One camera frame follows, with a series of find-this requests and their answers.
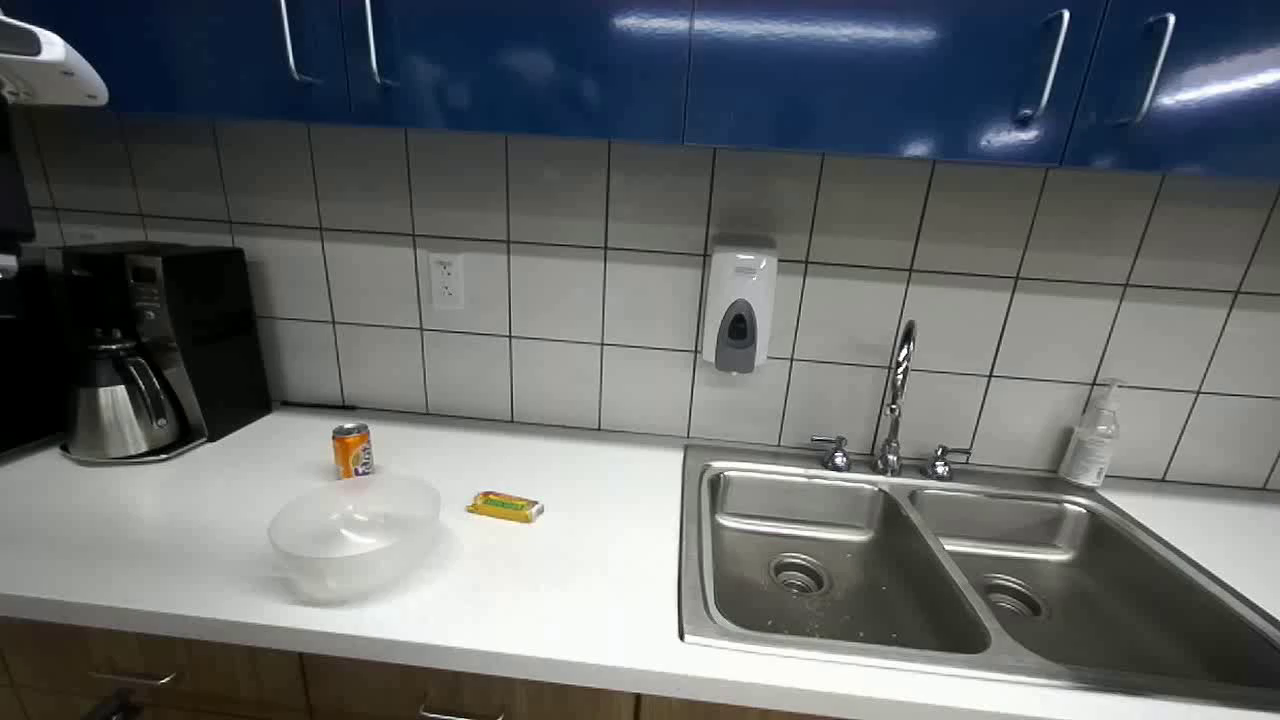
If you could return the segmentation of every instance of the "soap dispenser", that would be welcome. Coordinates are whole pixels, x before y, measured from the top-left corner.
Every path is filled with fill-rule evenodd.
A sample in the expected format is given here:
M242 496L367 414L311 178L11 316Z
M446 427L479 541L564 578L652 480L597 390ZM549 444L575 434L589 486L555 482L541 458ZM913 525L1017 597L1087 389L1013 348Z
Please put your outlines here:
M709 363L757 370L767 358L773 293L773 244L725 241L714 249L700 345Z
M1087 411L1073 425L1073 444L1059 465L1059 480L1101 486L1108 480L1119 444L1117 383L1092 397Z

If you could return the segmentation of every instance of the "faucet handle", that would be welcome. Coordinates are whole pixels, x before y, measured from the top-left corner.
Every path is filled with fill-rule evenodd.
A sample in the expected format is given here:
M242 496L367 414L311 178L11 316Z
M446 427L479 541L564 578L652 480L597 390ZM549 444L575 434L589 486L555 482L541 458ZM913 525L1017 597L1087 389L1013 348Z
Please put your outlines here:
M949 476L956 476L956 468L966 468L968 458L972 458L972 447L936 444L925 476L949 480Z
M814 447L821 447L824 455L824 468L832 473L847 473L852 468L852 455L847 455L847 439L843 434L818 434L809 439Z

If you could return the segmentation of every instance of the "electrical outlet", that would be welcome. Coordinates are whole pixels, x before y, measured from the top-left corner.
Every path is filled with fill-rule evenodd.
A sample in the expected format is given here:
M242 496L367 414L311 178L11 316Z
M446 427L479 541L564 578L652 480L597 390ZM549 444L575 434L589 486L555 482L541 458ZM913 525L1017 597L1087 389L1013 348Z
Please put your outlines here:
M436 313L463 313L467 309L467 260L463 255L428 255L428 289Z

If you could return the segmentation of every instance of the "wall-mounted dispenser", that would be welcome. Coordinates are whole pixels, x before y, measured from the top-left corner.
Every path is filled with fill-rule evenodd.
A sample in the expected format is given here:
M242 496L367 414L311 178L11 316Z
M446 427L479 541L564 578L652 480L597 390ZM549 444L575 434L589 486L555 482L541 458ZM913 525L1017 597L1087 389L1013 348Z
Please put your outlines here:
M752 370L767 358L776 293L773 244L720 241L706 296L706 358L720 370Z

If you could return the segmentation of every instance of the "plastic container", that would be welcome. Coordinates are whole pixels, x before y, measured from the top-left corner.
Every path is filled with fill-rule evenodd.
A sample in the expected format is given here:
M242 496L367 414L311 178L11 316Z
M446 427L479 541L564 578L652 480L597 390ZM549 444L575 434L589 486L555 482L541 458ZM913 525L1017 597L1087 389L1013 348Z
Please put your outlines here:
M292 587L311 603L371 597L436 543L440 496L419 480L366 476L289 504L269 534Z
M1119 444L1119 408L1117 408L1117 383L1108 383L1101 397L1092 397L1087 411L1073 425L1073 444L1055 476L1083 486L1101 486L1108 480L1117 444Z

